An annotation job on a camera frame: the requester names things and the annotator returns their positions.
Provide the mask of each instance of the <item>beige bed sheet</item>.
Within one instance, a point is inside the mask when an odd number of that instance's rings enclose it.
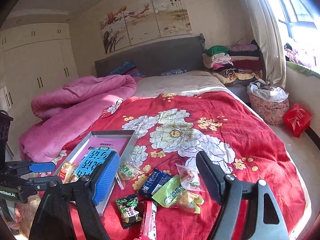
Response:
[[[232,95],[236,100],[244,104],[254,115],[256,114],[250,107],[248,107],[239,97],[227,89],[216,77],[212,76],[206,71],[190,71],[184,74],[163,76],[163,77],[148,77],[142,79],[137,84],[137,90],[134,94],[136,97],[157,97],[159,94],[176,94],[181,96],[193,96],[209,91],[225,91]],[[294,164],[291,156],[287,152],[291,162]],[[295,228],[289,235],[290,240],[295,240],[303,228],[306,226],[311,216],[311,201],[305,182],[303,181],[297,166],[294,164],[297,174],[303,188],[306,199],[306,207],[303,217],[297,223]]]

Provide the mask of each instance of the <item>window frame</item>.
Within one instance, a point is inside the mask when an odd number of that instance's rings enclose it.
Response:
[[[297,13],[296,13],[296,10],[292,4],[292,1],[289,0],[290,2],[290,5],[294,11],[294,15],[296,17],[296,22],[292,22],[291,19],[290,19],[290,15],[289,15],[289,12],[288,12],[288,9],[284,3],[283,0],[279,0],[280,4],[281,4],[281,7],[282,7],[282,11],[284,13],[284,17],[285,17],[285,20],[286,21],[282,21],[279,19],[279,22],[285,24],[287,26],[287,30],[288,30],[288,35],[290,38],[293,38],[293,34],[292,34],[292,27],[295,27],[295,26],[299,26],[299,27],[306,27],[306,28],[312,28],[312,29],[317,29],[316,25],[314,22],[306,22],[306,21],[299,21],[298,20],[298,17],[297,17]],[[313,17],[313,15],[311,14],[311,12],[308,10],[308,8],[301,2],[301,0],[299,0],[299,2],[303,5],[303,7],[306,9],[306,11],[308,12],[308,14],[310,15],[310,17],[314,20],[315,18]]]

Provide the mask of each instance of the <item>floor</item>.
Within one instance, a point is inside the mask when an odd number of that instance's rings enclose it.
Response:
[[[297,238],[301,240],[320,211],[320,169],[318,169],[320,150],[305,132],[300,138],[296,138],[286,127],[270,126],[270,128],[284,141],[287,151],[307,186],[311,199],[312,214],[306,227]]]

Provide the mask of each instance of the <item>white wardrobe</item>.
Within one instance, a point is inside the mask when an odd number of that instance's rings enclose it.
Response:
[[[31,100],[79,78],[69,24],[21,25],[0,32],[0,108],[11,117],[8,145],[18,158],[19,137],[41,121]]]

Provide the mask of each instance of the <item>floral laundry basket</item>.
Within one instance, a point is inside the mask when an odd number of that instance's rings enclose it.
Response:
[[[289,100],[281,103],[269,102],[249,93],[251,108],[267,123],[274,126],[283,124],[283,115],[289,110]]]

